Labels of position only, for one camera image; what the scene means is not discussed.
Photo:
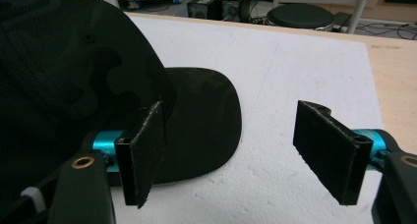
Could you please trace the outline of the black camouflage baseball cap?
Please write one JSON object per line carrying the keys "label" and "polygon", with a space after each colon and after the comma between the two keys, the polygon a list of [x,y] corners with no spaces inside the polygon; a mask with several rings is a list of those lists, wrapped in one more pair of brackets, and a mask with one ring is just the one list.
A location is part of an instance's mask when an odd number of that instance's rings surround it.
{"label": "black camouflage baseball cap", "polygon": [[0,0],[0,223],[72,201],[63,164],[162,103],[165,153],[154,184],[202,176],[235,152],[238,95],[223,74],[167,68],[136,25],[102,0]]}

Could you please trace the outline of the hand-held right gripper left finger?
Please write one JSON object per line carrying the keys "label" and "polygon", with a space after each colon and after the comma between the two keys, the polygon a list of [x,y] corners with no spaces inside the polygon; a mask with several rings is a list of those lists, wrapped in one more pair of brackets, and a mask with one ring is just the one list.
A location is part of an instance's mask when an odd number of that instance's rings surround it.
{"label": "hand-held right gripper left finger", "polygon": [[125,131],[98,132],[92,149],[108,158],[108,172],[119,174],[125,204],[141,208],[165,153],[162,103],[142,108],[136,123]]}

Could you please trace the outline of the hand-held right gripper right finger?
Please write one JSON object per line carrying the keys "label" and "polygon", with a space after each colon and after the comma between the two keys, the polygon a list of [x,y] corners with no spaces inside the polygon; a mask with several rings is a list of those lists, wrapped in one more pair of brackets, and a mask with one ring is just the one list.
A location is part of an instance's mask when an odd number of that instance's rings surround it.
{"label": "hand-held right gripper right finger", "polygon": [[300,100],[293,145],[324,187],[341,205],[355,205],[368,166],[380,170],[387,154],[387,132],[351,130],[327,107]]}

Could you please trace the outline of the black speaker box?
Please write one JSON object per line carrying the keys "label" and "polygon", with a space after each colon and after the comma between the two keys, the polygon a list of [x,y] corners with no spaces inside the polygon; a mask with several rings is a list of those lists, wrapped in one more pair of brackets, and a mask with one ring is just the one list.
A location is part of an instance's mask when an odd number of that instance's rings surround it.
{"label": "black speaker box", "polygon": [[215,0],[192,0],[187,4],[189,18],[216,20],[218,12]]}
{"label": "black speaker box", "polygon": [[222,0],[222,18],[228,22],[248,23],[251,0]]}

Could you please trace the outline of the round black stool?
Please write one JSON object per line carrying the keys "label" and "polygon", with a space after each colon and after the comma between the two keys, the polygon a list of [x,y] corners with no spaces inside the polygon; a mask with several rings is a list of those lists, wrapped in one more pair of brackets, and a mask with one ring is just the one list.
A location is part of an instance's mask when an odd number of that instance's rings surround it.
{"label": "round black stool", "polygon": [[268,11],[267,24],[276,27],[329,31],[334,25],[334,15],[315,5],[285,4]]}

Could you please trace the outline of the white foam board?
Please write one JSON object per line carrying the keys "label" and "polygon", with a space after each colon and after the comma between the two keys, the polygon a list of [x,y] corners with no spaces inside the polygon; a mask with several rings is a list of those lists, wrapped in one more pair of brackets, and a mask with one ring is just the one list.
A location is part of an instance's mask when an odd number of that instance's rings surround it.
{"label": "white foam board", "polygon": [[380,174],[368,172],[357,204],[342,206],[292,143],[299,100],[328,107],[351,129],[382,125],[364,44],[194,19],[137,15],[134,23],[164,65],[214,69],[232,81],[242,137],[221,168],[156,186],[140,208],[114,189],[118,224],[372,224]]}

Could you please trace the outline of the white metal stand leg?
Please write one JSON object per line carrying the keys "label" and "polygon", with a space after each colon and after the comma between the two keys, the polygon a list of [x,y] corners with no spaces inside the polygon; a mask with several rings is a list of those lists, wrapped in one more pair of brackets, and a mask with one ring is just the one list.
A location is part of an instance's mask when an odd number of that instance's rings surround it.
{"label": "white metal stand leg", "polygon": [[356,0],[354,11],[350,17],[349,24],[347,26],[346,32],[348,34],[353,34],[356,29],[361,15],[365,9],[366,3],[368,0]]}

